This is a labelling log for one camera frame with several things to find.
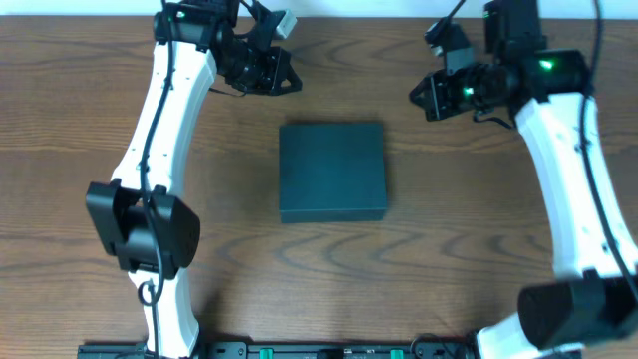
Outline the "dark green gift box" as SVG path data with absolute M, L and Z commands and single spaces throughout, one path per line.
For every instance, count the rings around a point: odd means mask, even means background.
M 388 208 L 383 126 L 281 127 L 279 180 L 284 223 L 381 220 Z

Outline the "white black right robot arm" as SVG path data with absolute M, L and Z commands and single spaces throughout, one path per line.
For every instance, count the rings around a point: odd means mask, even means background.
M 460 358 L 575 358 L 637 330 L 637 246 L 603 155 L 593 80 L 599 57 L 552 49 L 534 0 L 490 1 L 484 46 L 452 16 L 425 33 L 444 67 L 409 95 L 430 122 L 471 113 L 477 123 L 507 109 L 532 157 L 550 224 L 554 281 L 522 289 L 516 311 L 477 331 Z

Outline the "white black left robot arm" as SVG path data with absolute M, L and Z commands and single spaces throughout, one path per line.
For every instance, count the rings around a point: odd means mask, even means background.
M 247 4 L 253 27 L 235 32 L 239 1 L 163 2 L 154 17 L 154 63 L 130 144 L 107 182 L 92 182 L 86 207 L 105 252 L 130 278 L 143 307 L 141 344 L 86 344 L 82 358 L 201 358 L 188 269 L 200 220 L 183 201 L 185 168 L 204 100 L 217 78 L 235 96 L 298 92 L 281 47 L 296 26 L 288 10 Z

